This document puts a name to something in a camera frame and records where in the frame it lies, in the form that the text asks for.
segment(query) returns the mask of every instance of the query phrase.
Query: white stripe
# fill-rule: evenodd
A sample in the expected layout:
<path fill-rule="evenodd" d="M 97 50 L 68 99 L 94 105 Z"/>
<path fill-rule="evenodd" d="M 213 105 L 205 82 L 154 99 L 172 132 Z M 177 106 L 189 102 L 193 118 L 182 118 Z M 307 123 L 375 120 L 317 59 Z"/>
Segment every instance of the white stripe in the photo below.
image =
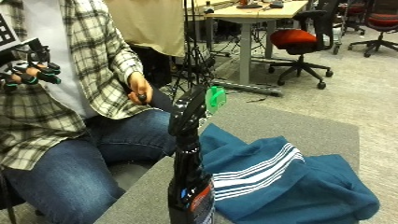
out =
<path fill-rule="evenodd" d="M 259 173 L 258 175 L 253 175 L 249 178 L 245 179 L 229 179 L 229 180 L 218 180 L 215 182 L 214 187 L 215 188 L 222 188 L 226 186 L 233 186 L 233 185 L 242 185 L 242 184 L 253 184 L 255 183 L 258 180 L 266 178 L 269 175 L 271 175 L 282 166 L 282 164 L 285 164 L 289 160 L 293 159 L 295 153 L 299 153 L 298 149 L 295 148 L 287 155 L 286 157 L 274 165 L 274 167 L 271 167 L 270 169 L 267 169 L 265 172 Z"/>
<path fill-rule="evenodd" d="M 259 183 L 250 186 L 234 188 L 234 189 L 215 190 L 215 201 L 222 201 L 229 198 L 235 198 L 241 195 L 251 193 L 255 190 L 269 187 L 282 177 L 289 164 L 291 163 L 293 160 L 297 159 L 303 160 L 301 154 L 299 155 L 297 154 L 289 160 L 289 162 L 281 167 L 281 169 L 271 176 L 269 176 L 269 178 L 263 179 Z"/>
<path fill-rule="evenodd" d="M 266 169 L 267 167 L 273 166 L 279 159 L 282 159 L 286 154 L 287 154 L 287 151 L 293 148 L 294 146 L 287 143 L 283 148 L 277 152 L 277 154 L 266 161 L 258 163 L 257 165 L 246 168 L 245 170 L 241 170 L 241 171 L 234 171 L 234 172 L 225 172 L 225 173 L 218 173 L 218 174 L 214 174 L 213 175 L 213 178 L 215 180 L 219 180 L 219 179 L 230 179 L 230 178 L 239 178 L 239 177 L 243 177 L 246 175 L 250 175 L 251 173 L 254 173 L 255 171 L 258 170 L 263 170 Z"/>

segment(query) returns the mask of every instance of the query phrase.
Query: blue jacket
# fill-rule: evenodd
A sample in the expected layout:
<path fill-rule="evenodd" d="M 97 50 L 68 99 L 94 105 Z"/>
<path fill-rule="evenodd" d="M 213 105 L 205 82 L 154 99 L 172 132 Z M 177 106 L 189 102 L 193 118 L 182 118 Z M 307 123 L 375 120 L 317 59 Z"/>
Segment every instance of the blue jacket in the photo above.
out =
<path fill-rule="evenodd" d="M 303 157 L 282 136 L 247 145 L 214 124 L 199 143 L 215 208 L 234 223 L 349 224 L 379 209 L 339 155 Z"/>

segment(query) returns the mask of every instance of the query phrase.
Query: person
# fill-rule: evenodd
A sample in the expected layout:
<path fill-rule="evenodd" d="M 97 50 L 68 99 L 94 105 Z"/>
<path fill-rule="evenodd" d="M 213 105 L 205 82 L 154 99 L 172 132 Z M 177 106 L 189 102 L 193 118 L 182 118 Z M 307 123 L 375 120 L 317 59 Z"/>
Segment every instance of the person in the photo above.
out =
<path fill-rule="evenodd" d="M 52 223 L 93 223 L 124 195 L 108 164 L 173 154 L 170 114 L 150 106 L 160 91 L 102 0 L 2 0 L 0 10 L 18 38 L 49 47 L 62 80 L 0 90 L 2 174 Z"/>

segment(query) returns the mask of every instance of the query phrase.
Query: plaid shirt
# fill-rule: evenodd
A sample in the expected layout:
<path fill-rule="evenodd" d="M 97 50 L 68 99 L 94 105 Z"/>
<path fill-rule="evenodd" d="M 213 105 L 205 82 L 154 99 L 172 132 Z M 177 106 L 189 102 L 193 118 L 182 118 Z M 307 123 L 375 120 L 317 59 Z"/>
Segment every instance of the plaid shirt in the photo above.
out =
<path fill-rule="evenodd" d="M 26 39 L 22 0 L 4 0 L 0 4 L 6 6 L 13 30 L 22 41 Z M 133 105 L 121 85 L 134 71 L 142 72 L 137 54 L 122 40 L 102 0 L 60 0 L 60 4 L 70 54 L 90 106 L 112 119 L 130 117 L 149 108 Z M 20 85 L 9 95 L 0 91 L 4 166 L 32 169 L 50 147 L 84 132 L 81 117 L 49 96 L 45 85 Z"/>

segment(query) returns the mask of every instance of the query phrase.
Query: jeans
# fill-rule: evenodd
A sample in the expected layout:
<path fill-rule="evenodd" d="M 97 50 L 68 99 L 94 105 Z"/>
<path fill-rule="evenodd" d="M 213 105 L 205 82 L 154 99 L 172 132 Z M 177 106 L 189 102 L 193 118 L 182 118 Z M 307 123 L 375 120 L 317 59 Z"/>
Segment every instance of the jeans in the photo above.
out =
<path fill-rule="evenodd" d="M 158 161 L 174 153 L 169 116 L 146 110 L 128 119 L 94 117 L 86 134 L 50 148 L 30 171 L 5 170 L 16 191 L 52 223 L 93 223 L 124 195 L 110 162 Z"/>

